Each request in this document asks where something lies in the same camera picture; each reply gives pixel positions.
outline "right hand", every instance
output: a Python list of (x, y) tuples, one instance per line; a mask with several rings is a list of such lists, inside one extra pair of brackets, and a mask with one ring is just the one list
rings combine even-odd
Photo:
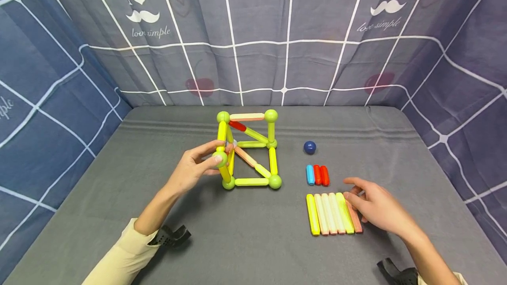
[(354, 187), (350, 192), (343, 193), (352, 206), (363, 215), (363, 222), (371, 222), (380, 229), (400, 236), (401, 238), (420, 230), (410, 214), (382, 186), (365, 181), (358, 177), (343, 180)]

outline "toy structure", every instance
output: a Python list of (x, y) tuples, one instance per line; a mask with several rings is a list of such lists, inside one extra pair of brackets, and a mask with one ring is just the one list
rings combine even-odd
[[(229, 152), (229, 156), (225, 153), (225, 146), (220, 146), (213, 156), (221, 155), (222, 162), (218, 165), (220, 174), (222, 176), (222, 186), (225, 189), (233, 189), (234, 186), (266, 186), (278, 189), (282, 185), (282, 179), (278, 175), (278, 165), (276, 163), (276, 146), (278, 145), (275, 139), (275, 122), (278, 119), (278, 113), (273, 109), (267, 110), (265, 113), (246, 113), (246, 114), (232, 114), (226, 111), (221, 111), (217, 114), (217, 122), (219, 123), (219, 131), (217, 139), (234, 143), (234, 149)], [(243, 125), (240, 121), (266, 121), (268, 123), (268, 137), (261, 135), (247, 126)], [(237, 129), (244, 134), (251, 136), (255, 141), (240, 141), (236, 142), (232, 134), (231, 128)], [(267, 148), (269, 150), (269, 168), (268, 171), (264, 166), (260, 165), (250, 155), (243, 150), (243, 148)], [(264, 178), (238, 178), (235, 179), (234, 174), (234, 158), (239, 156), (257, 172), (263, 175)]]

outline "red stick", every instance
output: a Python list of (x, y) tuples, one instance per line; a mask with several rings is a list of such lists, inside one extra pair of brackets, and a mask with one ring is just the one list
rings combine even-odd
[(322, 165), (320, 167), (320, 175), (322, 177), (322, 185), (329, 186), (329, 172), (327, 172), (326, 166)]
[(318, 165), (313, 166), (313, 174), (316, 178), (316, 185), (322, 184), (322, 176), (320, 175), (320, 167)]
[(246, 131), (246, 126), (244, 124), (242, 124), (241, 122), (230, 121), (229, 125), (236, 130), (240, 130), (241, 132)]

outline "beige sleeve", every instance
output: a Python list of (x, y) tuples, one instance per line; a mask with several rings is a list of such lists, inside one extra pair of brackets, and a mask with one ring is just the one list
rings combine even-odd
[[(453, 273), (454, 273), (454, 275), (456, 275), (458, 280), (461, 282), (461, 285), (468, 285), (467, 282), (465, 281), (465, 279), (463, 278), (463, 275), (461, 275), (461, 273), (456, 273), (456, 272), (453, 272)], [(424, 279), (420, 275), (417, 278), (417, 285), (427, 285), (426, 282), (424, 281)]]
[(158, 231), (142, 235), (134, 230), (130, 220), (121, 233), (120, 239), (97, 263), (83, 285), (130, 285), (138, 272), (143, 269), (157, 252), (159, 245), (148, 245)]

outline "left hand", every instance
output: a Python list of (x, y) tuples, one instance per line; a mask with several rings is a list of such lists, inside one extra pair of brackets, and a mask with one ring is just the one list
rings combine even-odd
[[(172, 191), (176, 191), (178, 194), (184, 194), (197, 184), (201, 176), (220, 174), (218, 169), (214, 169), (221, 162), (220, 156), (208, 159), (203, 158), (215, 152), (217, 147), (224, 144), (225, 141), (214, 140), (185, 151), (173, 174), (167, 181), (166, 187)], [(231, 149), (233, 149), (233, 144), (229, 144), (225, 152), (229, 154)]]

